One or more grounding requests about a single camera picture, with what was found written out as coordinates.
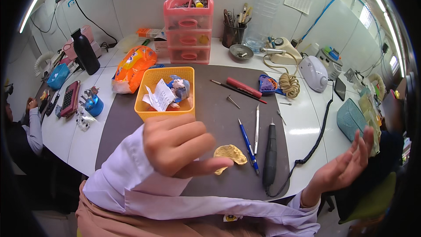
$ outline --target blue plastic basket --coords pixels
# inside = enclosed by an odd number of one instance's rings
[[[355,131],[360,129],[360,136],[362,137],[364,127],[367,125],[364,115],[351,98],[348,98],[339,108],[336,121],[341,131],[351,142],[354,140]]]
[[[63,83],[66,81],[66,77],[69,75],[70,71],[67,68],[65,63],[58,65],[54,71],[51,73],[50,78],[47,81],[47,84],[54,90],[61,88]]]

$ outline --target yellow plastic basket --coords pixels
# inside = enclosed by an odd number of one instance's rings
[[[155,92],[155,87],[161,79],[164,79],[164,82],[171,82],[170,75],[177,75],[182,79],[186,79],[190,82],[190,97],[182,100],[179,111],[148,111],[150,107],[148,103],[142,101],[143,95],[147,94],[146,86],[149,87],[152,93]],[[137,92],[136,103],[134,104],[134,111],[142,118],[144,121],[149,117],[157,117],[160,115],[182,115],[185,113],[191,113],[196,116],[196,100],[194,93],[194,69],[192,67],[168,67],[168,68],[156,68],[149,69],[145,71],[143,75],[142,82],[140,83],[139,91]]]

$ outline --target metal bowl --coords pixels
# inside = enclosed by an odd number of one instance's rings
[[[229,47],[229,52],[239,60],[250,60],[253,58],[254,54],[253,51],[244,45],[235,44]]]

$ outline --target hand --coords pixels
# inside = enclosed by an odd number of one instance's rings
[[[357,130],[351,147],[316,171],[301,194],[302,205],[315,206],[323,192],[347,187],[361,174],[368,164],[373,147],[373,133],[374,129],[366,126],[361,138]]]
[[[37,99],[33,99],[30,103],[29,103],[29,109],[33,109],[33,108],[37,108],[38,107],[38,102]]]
[[[215,139],[202,122],[191,114],[152,117],[145,120],[143,131],[145,154],[156,171],[164,176],[189,178],[208,175],[234,162],[227,157],[195,161],[213,150]]]
[[[32,102],[33,99],[34,98],[32,98],[32,97],[29,97],[28,98],[28,100],[27,100],[27,106],[26,106],[26,113],[29,113],[29,103]]]

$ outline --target black water bottle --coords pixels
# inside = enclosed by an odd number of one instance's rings
[[[96,73],[100,64],[87,37],[80,32],[80,29],[73,32],[71,37],[73,38],[73,48],[86,72],[89,75]]]

